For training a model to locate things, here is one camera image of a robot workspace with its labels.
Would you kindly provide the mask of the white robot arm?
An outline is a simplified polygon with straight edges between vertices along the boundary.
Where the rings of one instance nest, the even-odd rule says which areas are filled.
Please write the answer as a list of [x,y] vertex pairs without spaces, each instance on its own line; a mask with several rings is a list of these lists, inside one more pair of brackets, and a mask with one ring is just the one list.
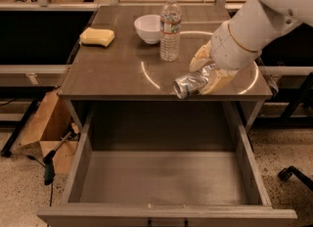
[[225,87],[268,44],[303,23],[313,24],[313,0],[246,1],[192,58],[191,71],[211,66],[208,81],[199,93],[205,95]]

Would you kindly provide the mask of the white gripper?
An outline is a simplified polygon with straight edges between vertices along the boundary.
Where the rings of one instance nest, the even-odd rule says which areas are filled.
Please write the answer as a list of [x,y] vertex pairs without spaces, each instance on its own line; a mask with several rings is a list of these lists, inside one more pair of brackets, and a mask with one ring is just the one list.
[[199,70],[214,63],[218,68],[210,72],[208,83],[200,89],[202,95],[214,93],[227,86],[237,75],[237,70],[248,67],[260,55],[239,44],[230,30],[230,23],[221,24],[192,58],[189,71]]

